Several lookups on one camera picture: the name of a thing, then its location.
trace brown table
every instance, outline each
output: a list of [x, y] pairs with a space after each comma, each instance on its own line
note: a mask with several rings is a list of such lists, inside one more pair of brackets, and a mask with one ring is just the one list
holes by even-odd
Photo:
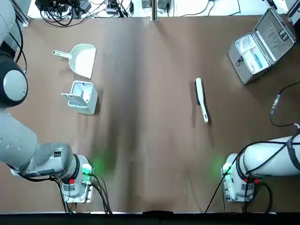
[[[227, 156], [253, 141], [292, 135], [294, 128], [269, 122], [277, 92], [297, 81], [296, 46], [267, 75], [242, 85], [227, 56], [232, 41], [249, 32], [259, 16], [90, 19], [67, 29], [32, 21], [24, 31], [29, 93], [11, 113], [39, 141], [67, 142], [103, 175], [113, 211], [205, 210], [220, 181]], [[70, 51], [79, 43], [97, 47], [92, 82], [99, 92], [94, 116], [77, 114], [60, 93], [75, 75], [52, 50]], [[194, 80], [203, 79], [211, 124], [196, 105]], [[299, 88], [288, 90], [274, 119], [296, 122]], [[30, 183], [0, 165], [0, 211], [61, 211], [57, 187]], [[300, 210], [298, 177], [267, 178], [273, 211]], [[261, 189], [248, 211], [264, 211]], [[94, 194], [78, 211], [100, 211]], [[226, 203], [227, 211], [241, 211]], [[222, 212], [219, 191], [209, 211]]]

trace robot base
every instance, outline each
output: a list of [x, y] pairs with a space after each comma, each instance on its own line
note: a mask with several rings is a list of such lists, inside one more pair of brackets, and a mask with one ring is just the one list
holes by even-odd
[[[233, 160], [235, 159], [237, 154], [231, 154], [226, 163], [221, 167], [221, 175], [222, 177], [224, 176], [224, 173], [228, 170], [228, 167], [232, 164]], [[236, 171], [235, 164], [232, 165], [230, 171], [228, 174], [225, 176], [223, 179], [223, 191], [224, 191], [224, 196], [227, 201], [232, 202], [232, 203], [240, 203], [245, 201], [245, 195], [239, 195], [237, 194], [237, 188], [240, 187], [238, 183], [244, 183], [242, 186], [245, 186], [245, 182], [241, 180], [239, 177], [236, 178], [234, 177], [234, 172]], [[251, 201], [253, 198], [253, 191], [254, 191], [254, 186], [249, 185], [249, 190], [248, 194], [246, 197], [246, 201]]]
[[63, 197], [67, 203], [90, 203], [93, 194], [93, 186], [85, 183], [87, 176], [83, 174], [83, 171], [86, 167], [90, 167], [92, 170], [91, 173], [94, 173], [94, 169], [84, 155], [77, 156], [80, 162], [79, 173], [73, 184], [62, 184], [61, 189]]

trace open aluminum case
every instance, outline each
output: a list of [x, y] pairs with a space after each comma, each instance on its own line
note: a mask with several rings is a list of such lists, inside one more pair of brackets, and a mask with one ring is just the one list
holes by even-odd
[[247, 84], [266, 73], [295, 43], [295, 36], [270, 7], [250, 33], [233, 41], [228, 55]]

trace metal pole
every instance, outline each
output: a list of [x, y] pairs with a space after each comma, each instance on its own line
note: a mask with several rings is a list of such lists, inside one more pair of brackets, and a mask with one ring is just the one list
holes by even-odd
[[157, 5], [157, 0], [151, 0], [151, 6], [152, 6], [151, 20], [152, 21], [158, 21], [158, 5]]

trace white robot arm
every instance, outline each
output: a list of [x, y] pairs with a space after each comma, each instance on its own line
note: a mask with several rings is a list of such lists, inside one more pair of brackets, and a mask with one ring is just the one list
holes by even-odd
[[226, 199], [230, 202], [245, 201], [246, 185], [248, 182], [246, 200], [253, 198], [254, 182], [251, 178], [263, 176], [296, 176], [300, 174], [300, 135], [278, 138], [270, 143], [257, 143], [250, 145], [238, 154], [231, 154], [221, 168], [224, 178], [224, 191]]
[[[10, 0], [0, 1], [0, 44], [15, 21]], [[24, 101], [28, 83], [20, 67], [5, 52], [0, 51], [0, 161], [6, 163], [13, 175], [28, 180], [52, 176], [60, 180], [65, 201], [90, 202], [93, 173], [87, 158], [73, 154], [67, 143], [39, 144], [36, 134], [13, 118], [6, 108]]]

